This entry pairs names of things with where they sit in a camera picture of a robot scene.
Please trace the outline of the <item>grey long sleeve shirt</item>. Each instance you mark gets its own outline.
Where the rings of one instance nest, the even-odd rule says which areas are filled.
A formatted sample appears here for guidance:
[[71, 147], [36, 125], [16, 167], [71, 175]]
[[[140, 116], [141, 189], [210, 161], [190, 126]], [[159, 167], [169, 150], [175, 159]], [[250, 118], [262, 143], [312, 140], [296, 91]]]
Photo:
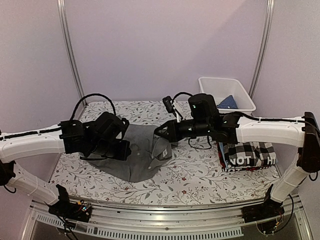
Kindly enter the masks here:
[[172, 159], [177, 142], [154, 135], [156, 125], [129, 125], [124, 139], [131, 154], [126, 160], [98, 159], [87, 162], [97, 169], [127, 182], [138, 183], [154, 177], [161, 166]]

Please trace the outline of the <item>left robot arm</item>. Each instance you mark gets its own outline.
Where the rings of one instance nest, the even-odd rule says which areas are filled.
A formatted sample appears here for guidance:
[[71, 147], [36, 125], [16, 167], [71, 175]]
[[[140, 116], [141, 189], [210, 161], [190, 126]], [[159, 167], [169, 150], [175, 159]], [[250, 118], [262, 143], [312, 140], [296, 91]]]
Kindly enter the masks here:
[[18, 159], [45, 154], [79, 153], [90, 156], [126, 160], [130, 143], [123, 139], [129, 121], [126, 118], [103, 112], [96, 120], [82, 123], [79, 120], [62, 121], [43, 129], [0, 135], [0, 184], [13, 187], [34, 196], [63, 216], [74, 213], [67, 190], [50, 185], [27, 172]]

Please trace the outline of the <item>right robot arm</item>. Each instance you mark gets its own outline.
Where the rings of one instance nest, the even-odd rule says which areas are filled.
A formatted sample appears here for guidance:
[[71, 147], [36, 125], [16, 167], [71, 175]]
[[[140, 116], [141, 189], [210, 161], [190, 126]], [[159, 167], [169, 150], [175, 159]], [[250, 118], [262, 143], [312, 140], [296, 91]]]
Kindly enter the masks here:
[[286, 197], [311, 173], [320, 170], [320, 129], [315, 116], [305, 112], [302, 117], [263, 118], [243, 112], [219, 113], [215, 99], [206, 93], [188, 98], [191, 119], [169, 120], [157, 127], [154, 134], [179, 142], [184, 138], [209, 136], [226, 144], [247, 142], [276, 143], [298, 148], [296, 159], [267, 191], [259, 206], [262, 218], [269, 218]]

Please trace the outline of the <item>floral patterned table cloth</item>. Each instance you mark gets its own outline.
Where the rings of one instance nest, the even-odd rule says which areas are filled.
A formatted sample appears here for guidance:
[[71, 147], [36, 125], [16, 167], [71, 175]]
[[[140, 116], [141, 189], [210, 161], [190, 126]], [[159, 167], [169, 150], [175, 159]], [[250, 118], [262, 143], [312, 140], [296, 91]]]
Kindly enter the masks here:
[[279, 177], [277, 169], [224, 172], [215, 143], [183, 140], [172, 159], [148, 180], [131, 183], [100, 171], [77, 154], [63, 154], [50, 178], [69, 195], [138, 205], [206, 205], [262, 199]]

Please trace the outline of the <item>white plastic bin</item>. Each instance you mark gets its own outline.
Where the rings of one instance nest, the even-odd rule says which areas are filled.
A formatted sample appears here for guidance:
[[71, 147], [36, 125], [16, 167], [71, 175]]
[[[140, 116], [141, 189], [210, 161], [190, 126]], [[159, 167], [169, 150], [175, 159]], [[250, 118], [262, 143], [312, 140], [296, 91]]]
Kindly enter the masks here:
[[251, 115], [256, 110], [256, 105], [240, 81], [232, 78], [199, 77], [200, 92], [214, 97], [215, 103], [220, 105], [229, 96], [237, 108], [217, 108], [220, 113], [242, 112]]

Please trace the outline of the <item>blue dotted cloth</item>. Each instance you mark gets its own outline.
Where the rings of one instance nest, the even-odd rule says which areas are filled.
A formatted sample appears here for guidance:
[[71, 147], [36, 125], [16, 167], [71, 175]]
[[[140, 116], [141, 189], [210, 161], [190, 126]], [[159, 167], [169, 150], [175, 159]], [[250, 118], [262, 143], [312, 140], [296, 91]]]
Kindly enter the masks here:
[[217, 105], [217, 108], [218, 109], [238, 109], [238, 105], [233, 95], [229, 95]]

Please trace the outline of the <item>aluminium front rail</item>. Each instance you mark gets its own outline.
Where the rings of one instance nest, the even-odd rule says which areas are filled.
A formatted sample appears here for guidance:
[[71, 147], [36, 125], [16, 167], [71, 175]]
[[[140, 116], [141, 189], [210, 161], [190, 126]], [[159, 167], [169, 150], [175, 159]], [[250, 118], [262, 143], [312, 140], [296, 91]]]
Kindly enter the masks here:
[[36, 200], [28, 210], [24, 240], [314, 240], [297, 194], [283, 203], [279, 232], [263, 234], [260, 223], [245, 222], [242, 208], [260, 200], [187, 206], [155, 206], [93, 201], [89, 222], [76, 222], [72, 232]]

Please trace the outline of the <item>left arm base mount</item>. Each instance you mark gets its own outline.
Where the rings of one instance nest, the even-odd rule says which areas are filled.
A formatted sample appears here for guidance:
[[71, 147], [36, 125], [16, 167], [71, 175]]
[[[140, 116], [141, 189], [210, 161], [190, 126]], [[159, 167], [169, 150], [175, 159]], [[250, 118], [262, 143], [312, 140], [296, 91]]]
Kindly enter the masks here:
[[67, 190], [59, 184], [56, 187], [58, 189], [58, 202], [48, 205], [48, 212], [65, 219], [88, 223], [92, 214], [92, 204], [84, 202], [83, 199], [70, 202]]

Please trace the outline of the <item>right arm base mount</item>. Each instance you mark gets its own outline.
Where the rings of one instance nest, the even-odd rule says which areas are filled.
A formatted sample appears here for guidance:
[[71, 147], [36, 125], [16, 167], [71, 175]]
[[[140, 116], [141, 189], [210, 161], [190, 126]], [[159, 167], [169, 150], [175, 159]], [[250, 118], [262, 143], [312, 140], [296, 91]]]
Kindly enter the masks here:
[[242, 218], [245, 223], [273, 218], [284, 213], [283, 203], [271, 199], [267, 199], [259, 204], [245, 206], [241, 209]]

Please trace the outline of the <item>right metal corner post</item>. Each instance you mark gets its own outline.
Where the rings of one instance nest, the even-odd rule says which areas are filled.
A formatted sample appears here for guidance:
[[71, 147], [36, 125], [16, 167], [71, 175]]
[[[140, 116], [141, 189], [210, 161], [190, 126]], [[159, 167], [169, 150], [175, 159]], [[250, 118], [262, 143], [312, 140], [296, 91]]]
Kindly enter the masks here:
[[268, 41], [269, 41], [269, 36], [270, 36], [272, 22], [273, 22], [274, 8], [275, 8], [275, 1], [268, 0], [266, 2], [264, 25], [262, 30], [262, 37], [261, 37], [260, 47], [258, 51], [257, 61], [254, 67], [253, 76], [252, 76], [249, 93], [248, 93], [252, 99], [255, 95], [255, 92], [258, 86], [266, 50], [268, 47]]

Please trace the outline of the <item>metal corner post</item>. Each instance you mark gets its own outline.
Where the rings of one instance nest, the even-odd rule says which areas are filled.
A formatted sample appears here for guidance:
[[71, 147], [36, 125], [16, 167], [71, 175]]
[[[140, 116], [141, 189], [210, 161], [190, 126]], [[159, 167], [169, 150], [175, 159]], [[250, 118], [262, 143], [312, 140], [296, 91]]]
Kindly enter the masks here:
[[257, 61], [254, 67], [253, 76], [252, 76], [249, 93], [248, 93], [252, 99], [255, 95], [255, 92], [258, 86], [266, 50], [268, 47], [268, 41], [269, 41], [269, 36], [270, 36], [272, 22], [273, 22], [274, 8], [275, 8], [275, 1], [268, 0], [266, 2], [264, 25], [262, 30], [262, 37], [261, 37], [260, 47], [258, 51]]
[[60, 20], [64, 45], [65, 45], [68, 61], [70, 64], [72, 77], [74, 80], [74, 84], [75, 84], [75, 88], [77, 90], [78, 96], [81, 99], [82, 97], [85, 96], [85, 93], [81, 83], [81, 79], [80, 79], [80, 75], [79, 75], [79, 71], [76, 63], [76, 58], [73, 51], [72, 39], [71, 39], [70, 30], [68, 26], [68, 18], [67, 18], [65, 1], [57, 0], [56, 2], [57, 2], [57, 9], [59, 14], [59, 20]]

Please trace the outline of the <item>left metal corner post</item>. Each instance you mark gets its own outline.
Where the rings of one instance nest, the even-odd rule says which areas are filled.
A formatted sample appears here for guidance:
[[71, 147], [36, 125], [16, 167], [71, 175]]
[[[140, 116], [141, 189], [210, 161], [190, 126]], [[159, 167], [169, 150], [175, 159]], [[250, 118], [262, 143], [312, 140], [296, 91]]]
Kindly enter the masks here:
[[82, 97], [85, 96], [85, 93], [81, 83], [81, 79], [80, 79], [80, 75], [79, 75], [79, 71], [76, 63], [76, 58], [73, 51], [72, 39], [71, 39], [70, 30], [68, 26], [68, 18], [67, 18], [65, 1], [57, 0], [56, 2], [57, 2], [57, 9], [59, 14], [59, 20], [60, 20], [64, 45], [65, 45], [68, 61], [70, 64], [72, 77], [74, 80], [74, 84], [75, 84], [75, 88], [77, 90], [78, 96], [81, 99]]

